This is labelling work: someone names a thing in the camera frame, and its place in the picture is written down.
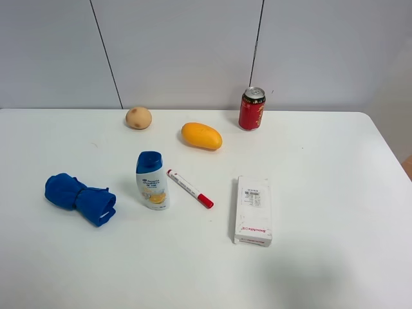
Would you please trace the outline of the blue rolled cloth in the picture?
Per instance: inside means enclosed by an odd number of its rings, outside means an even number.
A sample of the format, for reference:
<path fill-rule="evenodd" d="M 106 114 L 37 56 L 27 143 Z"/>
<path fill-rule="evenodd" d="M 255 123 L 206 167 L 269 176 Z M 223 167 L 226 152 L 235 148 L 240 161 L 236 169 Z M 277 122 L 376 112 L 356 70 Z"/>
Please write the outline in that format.
<path fill-rule="evenodd" d="M 45 198 L 67 211 L 78 211 L 96 227 L 107 223 L 116 213 L 116 196 L 108 188 L 88 187 L 66 173 L 48 178 Z"/>

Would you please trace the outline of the white blue shampoo bottle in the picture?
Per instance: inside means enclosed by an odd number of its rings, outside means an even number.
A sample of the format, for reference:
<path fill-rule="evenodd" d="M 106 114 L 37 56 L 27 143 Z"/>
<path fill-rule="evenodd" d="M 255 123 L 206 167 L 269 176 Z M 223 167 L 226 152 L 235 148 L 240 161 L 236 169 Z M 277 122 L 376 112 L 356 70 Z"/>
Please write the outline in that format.
<path fill-rule="evenodd" d="M 170 196 L 162 155 L 156 151 L 143 151 L 136 163 L 136 184 L 140 201 L 149 209 L 162 211 L 169 208 Z"/>

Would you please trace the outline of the red white marker pen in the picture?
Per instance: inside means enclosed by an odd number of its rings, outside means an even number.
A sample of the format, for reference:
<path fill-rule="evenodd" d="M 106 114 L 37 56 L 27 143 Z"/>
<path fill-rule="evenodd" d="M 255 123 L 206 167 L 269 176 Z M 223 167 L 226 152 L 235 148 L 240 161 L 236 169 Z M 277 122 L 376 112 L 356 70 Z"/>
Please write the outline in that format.
<path fill-rule="evenodd" d="M 187 180 L 185 180 L 180 174 L 176 171 L 169 169 L 167 171 L 168 177 L 176 182 L 181 188 L 188 192 L 191 196 L 196 198 L 205 208 L 211 209 L 214 206 L 214 203 L 202 194 L 198 189 L 191 185 Z"/>

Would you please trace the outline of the beige spotted potato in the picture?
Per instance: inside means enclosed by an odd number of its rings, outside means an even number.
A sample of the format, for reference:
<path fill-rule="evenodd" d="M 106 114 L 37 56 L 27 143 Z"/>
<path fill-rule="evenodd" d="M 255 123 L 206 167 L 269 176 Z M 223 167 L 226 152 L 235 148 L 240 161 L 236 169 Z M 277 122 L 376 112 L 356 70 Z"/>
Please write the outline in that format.
<path fill-rule="evenodd" d="M 125 121 L 133 129 L 146 129 L 151 125 L 152 114 L 146 108 L 134 107 L 127 112 Z"/>

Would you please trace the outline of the yellow mango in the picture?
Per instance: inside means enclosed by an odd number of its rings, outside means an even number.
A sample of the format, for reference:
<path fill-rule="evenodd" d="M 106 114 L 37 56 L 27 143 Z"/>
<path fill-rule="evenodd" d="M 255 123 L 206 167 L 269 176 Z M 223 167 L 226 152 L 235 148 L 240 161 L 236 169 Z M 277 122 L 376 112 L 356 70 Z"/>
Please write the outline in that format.
<path fill-rule="evenodd" d="M 191 146 L 215 151 L 223 144 L 221 135 L 212 127 L 197 122 L 186 123 L 181 134 Z"/>

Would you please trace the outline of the red drink can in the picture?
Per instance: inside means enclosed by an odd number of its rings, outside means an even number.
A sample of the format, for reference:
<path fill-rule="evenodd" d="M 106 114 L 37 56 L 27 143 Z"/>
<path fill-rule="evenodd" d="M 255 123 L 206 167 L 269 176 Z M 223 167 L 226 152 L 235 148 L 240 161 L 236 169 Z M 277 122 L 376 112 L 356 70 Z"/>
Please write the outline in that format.
<path fill-rule="evenodd" d="M 260 127 L 265 107 L 265 92 L 259 87 L 249 87 L 242 94 L 239 126 L 246 131 Z"/>

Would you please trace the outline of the white cardboard box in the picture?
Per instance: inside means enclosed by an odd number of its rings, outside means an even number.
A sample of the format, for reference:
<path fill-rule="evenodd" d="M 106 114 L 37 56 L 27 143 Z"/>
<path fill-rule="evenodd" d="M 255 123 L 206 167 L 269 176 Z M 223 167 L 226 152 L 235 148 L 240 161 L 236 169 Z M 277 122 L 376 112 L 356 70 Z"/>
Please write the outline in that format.
<path fill-rule="evenodd" d="M 238 177 L 234 242 L 269 247 L 272 243 L 272 200 L 269 181 Z"/>

